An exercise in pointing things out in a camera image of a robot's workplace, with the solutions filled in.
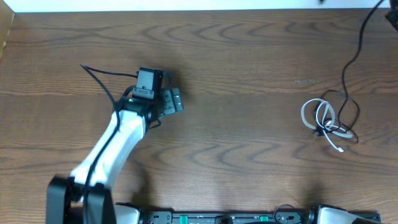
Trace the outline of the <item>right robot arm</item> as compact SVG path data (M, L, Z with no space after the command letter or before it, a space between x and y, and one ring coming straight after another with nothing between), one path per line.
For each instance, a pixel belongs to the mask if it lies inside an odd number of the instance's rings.
M319 205L316 224L381 224L381 216L374 212L350 212L338 207Z

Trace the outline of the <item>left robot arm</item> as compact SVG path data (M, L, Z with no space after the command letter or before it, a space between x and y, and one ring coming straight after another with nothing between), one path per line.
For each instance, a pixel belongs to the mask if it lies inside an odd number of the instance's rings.
M105 132L69 177L55 176L47 187L46 223L139 223L140 211L115 204L113 186L135 145L164 116L183 111L180 90L163 86L169 73L141 67L137 82L119 100Z

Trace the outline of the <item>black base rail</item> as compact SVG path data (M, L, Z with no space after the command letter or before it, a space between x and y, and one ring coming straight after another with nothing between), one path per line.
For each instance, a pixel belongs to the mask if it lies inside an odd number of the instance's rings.
M317 210L277 209L273 212L142 211L138 224L314 223Z

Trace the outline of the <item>cardboard box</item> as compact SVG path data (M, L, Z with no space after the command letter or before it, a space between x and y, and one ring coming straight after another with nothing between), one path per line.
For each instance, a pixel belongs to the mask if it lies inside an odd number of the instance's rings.
M0 2L0 56L4 54L15 12L3 1Z

